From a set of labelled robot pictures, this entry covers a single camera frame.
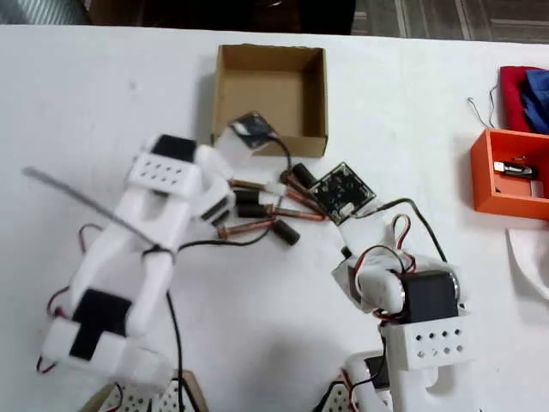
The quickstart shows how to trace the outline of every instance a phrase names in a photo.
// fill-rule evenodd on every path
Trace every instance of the orange box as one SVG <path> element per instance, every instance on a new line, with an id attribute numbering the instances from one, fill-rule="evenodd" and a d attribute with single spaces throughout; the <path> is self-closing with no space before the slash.
<path id="1" fill-rule="evenodd" d="M 543 197 L 532 197 L 530 180 L 494 172 L 494 161 L 538 169 Z M 486 129 L 471 148 L 474 209 L 497 215 L 549 220 L 549 136 Z"/>

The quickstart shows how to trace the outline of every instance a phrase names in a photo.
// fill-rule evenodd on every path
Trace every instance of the cardboard box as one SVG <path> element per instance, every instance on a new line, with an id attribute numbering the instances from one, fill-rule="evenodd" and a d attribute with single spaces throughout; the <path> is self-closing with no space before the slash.
<path id="1" fill-rule="evenodd" d="M 292 156 L 321 157 L 328 142 L 324 49 L 222 45 L 215 74 L 212 142 L 235 118 L 255 110 Z M 260 155 L 283 155 L 271 144 Z"/>
<path id="2" fill-rule="evenodd" d="M 530 180 L 494 171 L 494 161 L 517 158 L 538 169 L 543 197 L 532 196 Z M 471 148 L 471 172 L 475 210 L 549 220 L 549 136 L 486 129 Z"/>

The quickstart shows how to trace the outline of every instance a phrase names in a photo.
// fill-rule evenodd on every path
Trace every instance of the gray floor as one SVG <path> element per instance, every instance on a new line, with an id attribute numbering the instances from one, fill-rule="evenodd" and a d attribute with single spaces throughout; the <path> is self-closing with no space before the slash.
<path id="1" fill-rule="evenodd" d="M 549 43 L 549 0 L 357 0 L 353 34 Z"/>

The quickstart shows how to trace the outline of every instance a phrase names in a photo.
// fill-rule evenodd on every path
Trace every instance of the black circuit board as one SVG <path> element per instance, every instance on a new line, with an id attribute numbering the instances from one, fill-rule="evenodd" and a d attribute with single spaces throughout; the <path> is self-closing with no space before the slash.
<path id="1" fill-rule="evenodd" d="M 345 162 L 318 180 L 309 192 L 337 226 L 376 197 Z M 342 213 L 348 212 L 349 203 L 353 206 L 352 212 Z"/>

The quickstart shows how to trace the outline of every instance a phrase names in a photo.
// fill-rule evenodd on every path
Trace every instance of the white paper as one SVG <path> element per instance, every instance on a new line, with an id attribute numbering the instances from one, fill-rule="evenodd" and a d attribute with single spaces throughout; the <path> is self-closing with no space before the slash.
<path id="1" fill-rule="evenodd" d="M 511 252 L 524 277 L 549 300 L 549 231 L 507 229 Z"/>

